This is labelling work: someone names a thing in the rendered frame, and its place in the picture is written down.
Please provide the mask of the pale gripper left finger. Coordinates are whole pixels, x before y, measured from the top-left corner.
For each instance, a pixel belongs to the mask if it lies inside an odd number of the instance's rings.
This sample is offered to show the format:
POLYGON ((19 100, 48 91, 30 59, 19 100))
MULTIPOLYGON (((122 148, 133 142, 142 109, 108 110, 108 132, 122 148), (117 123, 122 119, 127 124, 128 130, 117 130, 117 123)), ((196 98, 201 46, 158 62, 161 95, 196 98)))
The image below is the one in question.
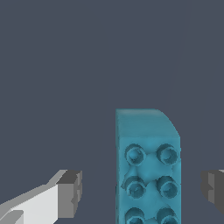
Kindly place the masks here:
POLYGON ((82 171, 59 170, 45 185, 0 205, 0 224, 54 224, 73 218, 82 195, 82 171))

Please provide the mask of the teal studded building brick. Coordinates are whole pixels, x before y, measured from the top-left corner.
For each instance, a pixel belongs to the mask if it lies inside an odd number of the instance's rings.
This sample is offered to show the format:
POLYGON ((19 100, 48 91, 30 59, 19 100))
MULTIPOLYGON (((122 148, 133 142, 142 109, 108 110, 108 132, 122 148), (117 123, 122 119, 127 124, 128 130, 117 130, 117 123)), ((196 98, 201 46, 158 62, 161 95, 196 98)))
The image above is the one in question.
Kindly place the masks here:
POLYGON ((115 112, 115 224, 181 224, 180 136, 158 109, 115 112))

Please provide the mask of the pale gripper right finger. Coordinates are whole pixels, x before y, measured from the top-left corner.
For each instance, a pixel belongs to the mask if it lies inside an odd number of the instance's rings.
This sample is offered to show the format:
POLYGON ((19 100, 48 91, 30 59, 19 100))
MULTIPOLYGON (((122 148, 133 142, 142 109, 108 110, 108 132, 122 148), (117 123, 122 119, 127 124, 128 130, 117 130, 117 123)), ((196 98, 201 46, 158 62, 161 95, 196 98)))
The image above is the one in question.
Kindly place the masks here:
POLYGON ((200 178, 203 196, 224 214, 224 170, 202 171, 200 178))

